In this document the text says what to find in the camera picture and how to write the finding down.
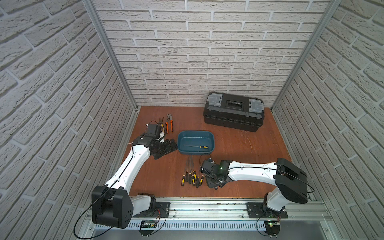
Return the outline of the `teal plastic storage box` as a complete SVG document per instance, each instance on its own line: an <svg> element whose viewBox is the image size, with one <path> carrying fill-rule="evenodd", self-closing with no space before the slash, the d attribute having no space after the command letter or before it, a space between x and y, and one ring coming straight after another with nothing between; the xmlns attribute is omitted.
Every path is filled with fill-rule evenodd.
<svg viewBox="0 0 384 240"><path fill-rule="evenodd" d="M183 155L211 154L215 149L215 137L209 131L182 131L178 135L177 145ZM210 149L191 148L185 145L208 146Z"/></svg>

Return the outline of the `file ten yellow black handle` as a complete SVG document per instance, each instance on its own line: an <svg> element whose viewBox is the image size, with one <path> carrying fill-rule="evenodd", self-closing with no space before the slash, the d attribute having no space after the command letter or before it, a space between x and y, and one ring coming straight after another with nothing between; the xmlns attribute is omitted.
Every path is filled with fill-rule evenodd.
<svg viewBox="0 0 384 240"><path fill-rule="evenodd" d="M191 148L207 149L207 150L210 149L210 147L208 147L208 146L196 146L196 145L185 145L185 146L191 147Z"/></svg>

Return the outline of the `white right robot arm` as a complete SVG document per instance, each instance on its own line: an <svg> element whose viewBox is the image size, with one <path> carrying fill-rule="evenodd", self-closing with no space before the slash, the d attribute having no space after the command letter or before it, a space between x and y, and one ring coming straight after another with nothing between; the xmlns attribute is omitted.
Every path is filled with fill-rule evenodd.
<svg viewBox="0 0 384 240"><path fill-rule="evenodd" d="M200 172L206 176L208 187L214 189L236 181L261 182L275 186L264 197L262 211L265 213L277 215L287 204L308 202L307 174L283 158L267 164L246 164L230 160L216 164L207 159L202 163Z"/></svg>

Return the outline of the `file seven yellow black handle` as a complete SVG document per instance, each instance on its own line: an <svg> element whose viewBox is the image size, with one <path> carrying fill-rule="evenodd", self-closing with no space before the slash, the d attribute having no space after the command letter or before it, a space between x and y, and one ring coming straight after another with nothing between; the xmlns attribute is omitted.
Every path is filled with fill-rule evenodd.
<svg viewBox="0 0 384 240"><path fill-rule="evenodd" d="M204 173L203 173L203 168L202 168L201 160L199 160L199 165L200 165L199 171L201 173L201 178L199 180L199 186L201 186L203 184L203 181L204 181L204 178L205 178Z"/></svg>

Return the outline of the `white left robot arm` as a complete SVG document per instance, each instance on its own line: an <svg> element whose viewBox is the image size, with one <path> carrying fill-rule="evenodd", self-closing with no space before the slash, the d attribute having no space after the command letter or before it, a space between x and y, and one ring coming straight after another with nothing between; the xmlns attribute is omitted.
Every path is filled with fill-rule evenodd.
<svg viewBox="0 0 384 240"><path fill-rule="evenodd" d="M137 137L123 164L103 186L92 191L92 221L94 224L124 229L132 217L156 210L156 197L150 194L129 195L132 184L145 161L159 159L178 146L174 139L157 141L152 137Z"/></svg>

